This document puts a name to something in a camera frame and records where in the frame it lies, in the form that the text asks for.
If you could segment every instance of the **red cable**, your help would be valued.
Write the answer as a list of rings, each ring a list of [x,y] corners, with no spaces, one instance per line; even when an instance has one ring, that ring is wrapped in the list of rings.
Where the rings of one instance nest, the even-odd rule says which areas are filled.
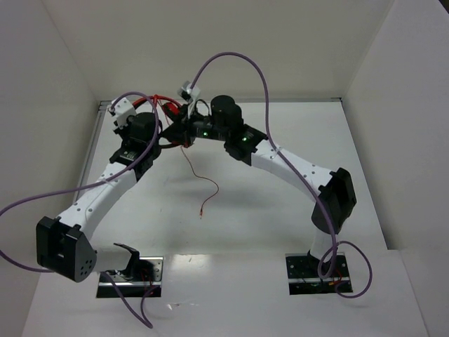
[[[176,102],[172,98],[168,98],[168,97],[165,97],[165,96],[159,96],[159,95],[154,95],[154,96],[152,96],[152,98],[153,98],[154,104],[155,105],[159,104],[161,107],[162,107],[162,104],[161,104],[161,102],[159,102],[159,100],[167,100],[168,102],[172,102],[172,103],[176,104],[178,107],[180,107],[180,104],[178,102]],[[167,115],[164,114],[164,116],[166,117],[167,124],[170,125],[170,122],[168,120]],[[209,199],[212,199],[215,195],[218,194],[218,192],[220,191],[220,186],[218,186],[218,184],[215,181],[213,181],[212,179],[210,179],[210,178],[203,177],[203,176],[198,176],[196,174],[196,172],[195,172],[195,169],[194,169],[194,166],[193,166],[192,162],[190,161],[189,157],[185,154],[184,149],[180,148],[180,150],[181,150],[182,154],[184,155],[184,158],[189,163],[190,168],[192,169],[192,173],[194,174],[194,176],[197,177],[198,179],[204,179],[204,180],[210,181],[211,183],[213,183],[217,187],[217,190],[215,191],[215,193],[213,193],[211,196],[209,196],[201,204],[201,208],[199,210],[199,216],[200,216],[200,218],[202,218],[204,205],[206,204],[207,201],[209,201]]]

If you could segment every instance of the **white tabletop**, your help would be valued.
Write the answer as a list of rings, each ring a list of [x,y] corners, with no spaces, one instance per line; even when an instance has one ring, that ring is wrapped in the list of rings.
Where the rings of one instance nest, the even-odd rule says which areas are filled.
[[[263,104],[241,107],[245,122],[264,130]],[[314,205],[278,178],[235,161],[222,144],[197,140],[186,153],[198,174],[220,186],[202,219],[200,205],[214,185],[195,178],[180,150],[171,149],[109,212],[92,240],[165,256],[162,297],[147,301],[155,330],[146,331],[119,299],[96,299],[97,275],[81,284],[42,275],[23,336],[426,336],[401,257],[386,249],[341,104],[274,103],[271,109],[277,143],[352,175],[358,204],[340,238],[371,258],[375,278],[364,297],[289,296],[285,254],[309,250]],[[119,143],[106,116],[90,182]],[[346,254],[359,291],[366,266],[350,249]],[[139,300],[131,303],[137,308]],[[181,305],[171,310],[171,303]]]

